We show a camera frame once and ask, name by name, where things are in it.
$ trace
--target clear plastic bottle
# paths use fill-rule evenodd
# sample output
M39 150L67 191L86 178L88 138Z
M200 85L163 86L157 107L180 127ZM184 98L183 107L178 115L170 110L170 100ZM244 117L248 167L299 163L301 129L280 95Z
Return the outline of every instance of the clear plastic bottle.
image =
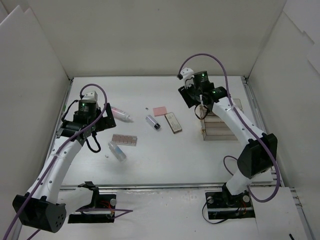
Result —
M127 156L125 155L125 153L120 149L120 147L114 141L108 142L108 145L111 152L115 155L115 157L120 162L127 159Z
M112 111L113 117L115 119L119 119L124 122L133 122L134 121L132 119L132 117L127 112L122 111L114 106L111 106L111 111Z

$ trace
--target white table surface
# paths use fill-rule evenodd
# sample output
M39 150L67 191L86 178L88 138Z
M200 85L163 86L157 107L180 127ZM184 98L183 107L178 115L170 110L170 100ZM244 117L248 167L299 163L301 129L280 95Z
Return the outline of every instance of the white table surface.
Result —
M225 86L222 76L210 76L215 86ZM241 100L246 116L254 122L244 86L239 76L230 76L230 93ZM194 115L194 109L188 109L178 92L183 85L174 76L118 76L118 77L76 77L73 81L67 105L79 99L80 89L89 83L103 87L108 101L116 108L128 112L133 123L116 120L117 127L99 132L97 139L101 152L92 153L86 145L73 160L63 180L63 186L77 186L84 181L93 181L97 185L153 185L153 184L201 184L224 183L230 175L224 169L223 157L238 157L242 147L238 141L204 141L201 123ZM104 104L102 93L96 90L98 103ZM165 106L173 112L179 121L182 132L173 134L165 117L155 119L161 130L154 130L145 120L153 115L153 108ZM66 119L72 120L74 104ZM136 146L120 146L127 155L125 162L119 162L108 148L113 134L137 136ZM96 145L90 137L93 148ZM232 160L227 164L232 171L237 165ZM271 172L257 177L256 182L272 181Z
M265 198L273 190L255 187L252 191ZM295 240L307 239L287 187L281 187L268 203L253 201L255 218L229 219L218 225L207 223L201 215L206 201L204 189L120 191L116 199L117 208L133 212L114 223L65 222L57 233L40 231L32 240L290 240L289 234ZM19 240L34 231L23 226Z

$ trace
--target small white object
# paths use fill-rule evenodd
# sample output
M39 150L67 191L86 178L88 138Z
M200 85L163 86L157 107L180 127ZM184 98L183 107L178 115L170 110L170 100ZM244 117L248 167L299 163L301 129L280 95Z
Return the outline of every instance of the small white object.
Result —
M202 100L202 96L203 96L203 95L200 94L200 103L201 103L202 106L204 106L204 101Z
M112 207L114 207L116 204L117 204L117 200L116 200L115 198L112 198L112 199L110 200L110 205L111 205Z
M242 200L245 202L245 203L249 203L250 202L250 197L247 196L247 195L244 195Z
M89 101L95 101L96 102L96 108L99 108L98 104L98 94L96 91L89 91L86 92L82 98L82 100L89 100Z
M114 141L108 142L108 146L111 152L115 155L115 157L120 162L127 159L127 156L125 155L125 153L120 149L120 147Z
M132 117L125 111L122 111L114 106L111 106L111 111L113 114L113 117L124 121L124 122L133 122L134 120L132 119Z
M193 81L189 81L189 83L187 85L187 81L192 79L194 73L195 72L191 68L188 68L188 67L185 67L184 69L181 70L180 74L183 77L181 80L183 80L184 87L186 89L189 88L193 84Z

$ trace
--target white cable clip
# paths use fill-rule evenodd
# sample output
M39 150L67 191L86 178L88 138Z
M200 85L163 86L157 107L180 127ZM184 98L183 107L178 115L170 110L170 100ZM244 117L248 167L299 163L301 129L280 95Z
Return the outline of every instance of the white cable clip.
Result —
M204 101L202 100L202 94L200 94L200 103L202 106L204 106Z
M237 105L232 100L231 100L231 102L232 102L232 105L231 105L230 109L233 110L235 107L237 107Z
M56 157L56 159L58 160L58 159L63 159L64 157L63 156L61 156L60 154L50 154L50 156L52 156L52 157Z

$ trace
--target wooden crate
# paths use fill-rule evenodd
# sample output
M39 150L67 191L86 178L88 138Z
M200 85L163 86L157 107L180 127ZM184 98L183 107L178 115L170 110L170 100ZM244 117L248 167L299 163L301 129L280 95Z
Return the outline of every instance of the wooden crate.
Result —
M234 103L242 111L242 104L240 99L233 99ZM204 117L206 109L199 106L200 116ZM217 140L237 140L236 136L230 130L230 128L225 124L224 121L213 112L210 112L205 119L201 120L201 132L203 135L203 140L205 141L217 141Z

